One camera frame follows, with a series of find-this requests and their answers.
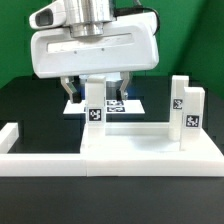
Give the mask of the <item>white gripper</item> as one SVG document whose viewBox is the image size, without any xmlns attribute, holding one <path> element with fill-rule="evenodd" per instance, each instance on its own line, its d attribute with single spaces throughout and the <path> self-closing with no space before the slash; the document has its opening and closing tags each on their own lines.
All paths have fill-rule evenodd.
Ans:
<svg viewBox="0 0 224 224">
<path fill-rule="evenodd" d="M 156 11 L 141 6 L 114 8 L 113 0 L 54 0 L 29 17 L 33 69 L 40 78 L 61 77 L 70 102 L 81 93 L 71 76 L 121 72 L 117 100 L 127 100 L 130 72 L 159 62 Z"/>
</svg>

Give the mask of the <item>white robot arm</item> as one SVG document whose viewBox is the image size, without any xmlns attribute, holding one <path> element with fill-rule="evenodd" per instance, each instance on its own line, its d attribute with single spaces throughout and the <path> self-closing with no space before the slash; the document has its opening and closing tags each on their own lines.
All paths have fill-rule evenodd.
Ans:
<svg viewBox="0 0 224 224">
<path fill-rule="evenodd" d="M 118 8 L 115 0 L 53 0 L 29 17 L 34 73 L 58 77 L 73 103 L 81 94 L 73 86 L 80 75 L 119 72 L 123 83 L 116 98 L 127 98 L 132 71 L 159 62 L 158 13 L 142 5 Z"/>
</svg>

